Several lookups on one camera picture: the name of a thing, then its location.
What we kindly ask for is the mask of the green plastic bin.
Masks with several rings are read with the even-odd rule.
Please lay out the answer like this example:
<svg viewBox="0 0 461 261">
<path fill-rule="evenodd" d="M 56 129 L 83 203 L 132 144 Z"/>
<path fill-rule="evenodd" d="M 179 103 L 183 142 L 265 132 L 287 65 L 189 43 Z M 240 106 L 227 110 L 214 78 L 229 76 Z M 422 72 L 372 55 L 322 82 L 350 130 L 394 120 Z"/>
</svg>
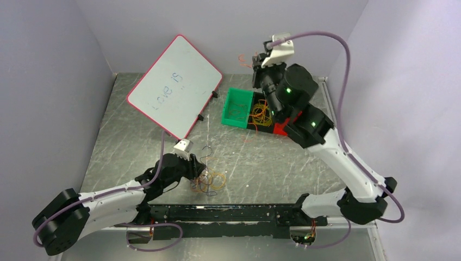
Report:
<svg viewBox="0 0 461 261">
<path fill-rule="evenodd" d="M 252 98 L 253 91 L 230 88 L 223 106 L 221 123 L 246 129 Z"/>
</svg>

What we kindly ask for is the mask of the red plastic bin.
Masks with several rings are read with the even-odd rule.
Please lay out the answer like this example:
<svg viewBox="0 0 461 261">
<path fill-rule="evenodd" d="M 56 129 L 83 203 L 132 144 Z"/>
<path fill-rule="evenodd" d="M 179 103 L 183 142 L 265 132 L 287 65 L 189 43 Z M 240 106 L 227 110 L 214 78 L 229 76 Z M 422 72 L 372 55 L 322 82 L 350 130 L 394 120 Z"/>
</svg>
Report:
<svg viewBox="0 0 461 261">
<path fill-rule="evenodd" d="M 273 113 L 271 118 L 272 118 L 272 126 L 273 126 L 272 134 L 281 135 L 281 136 L 288 136 L 285 129 L 286 129 L 286 126 L 289 124 L 289 122 L 291 120 L 290 114 L 283 114 L 283 113 L 275 114 L 275 113 Z"/>
</svg>

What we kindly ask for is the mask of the pink framed whiteboard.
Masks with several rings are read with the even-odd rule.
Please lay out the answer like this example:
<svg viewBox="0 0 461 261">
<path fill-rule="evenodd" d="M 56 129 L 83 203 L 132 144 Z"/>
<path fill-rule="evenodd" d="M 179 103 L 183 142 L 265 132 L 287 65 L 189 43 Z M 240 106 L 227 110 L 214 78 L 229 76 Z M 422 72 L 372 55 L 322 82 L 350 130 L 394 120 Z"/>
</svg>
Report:
<svg viewBox="0 0 461 261">
<path fill-rule="evenodd" d="M 222 79 L 222 73 L 187 38 L 177 35 L 126 100 L 171 136 L 182 139 Z"/>
</svg>

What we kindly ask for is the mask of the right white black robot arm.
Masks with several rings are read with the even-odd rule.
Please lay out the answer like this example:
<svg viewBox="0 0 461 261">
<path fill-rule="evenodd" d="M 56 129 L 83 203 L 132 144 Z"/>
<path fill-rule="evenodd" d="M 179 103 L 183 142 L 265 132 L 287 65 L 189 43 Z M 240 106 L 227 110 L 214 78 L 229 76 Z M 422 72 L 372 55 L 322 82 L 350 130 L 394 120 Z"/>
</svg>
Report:
<svg viewBox="0 0 461 261">
<path fill-rule="evenodd" d="M 310 103 L 319 88 L 312 75 L 301 65 L 285 62 L 266 66 L 268 54 L 253 56 L 253 80 L 269 106 L 276 123 L 284 124 L 284 132 L 296 144 L 320 158 L 345 183 L 345 188 L 322 195 L 304 194 L 293 211 L 299 225 L 307 225 L 321 216 L 343 216 L 364 225 L 384 215 L 385 198 L 397 185 L 392 177 L 384 178 L 357 164 L 358 158 L 346 151 L 339 140 L 338 129 L 321 109 Z"/>
</svg>

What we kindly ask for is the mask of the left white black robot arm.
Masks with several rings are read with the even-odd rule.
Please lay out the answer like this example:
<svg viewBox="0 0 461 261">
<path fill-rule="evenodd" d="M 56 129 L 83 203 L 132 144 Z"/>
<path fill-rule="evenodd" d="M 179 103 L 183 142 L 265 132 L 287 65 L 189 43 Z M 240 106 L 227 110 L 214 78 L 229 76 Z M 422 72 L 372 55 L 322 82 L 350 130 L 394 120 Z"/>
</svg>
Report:
<svg viewBox="0 0 461 261">
<path fill-rule="evenodd" d="M 65 189 L 32 220 L 33 242 L 49 256 L 55 256 L 106 227 L 125 223 L 146 226 L 151 217 L 150 201 L 182 178 L 198 178 L 206 167 L 194 154 L 184 159 L 167 153 L 153 167 L 123 185 L 81 193 Z"/>
</svg>

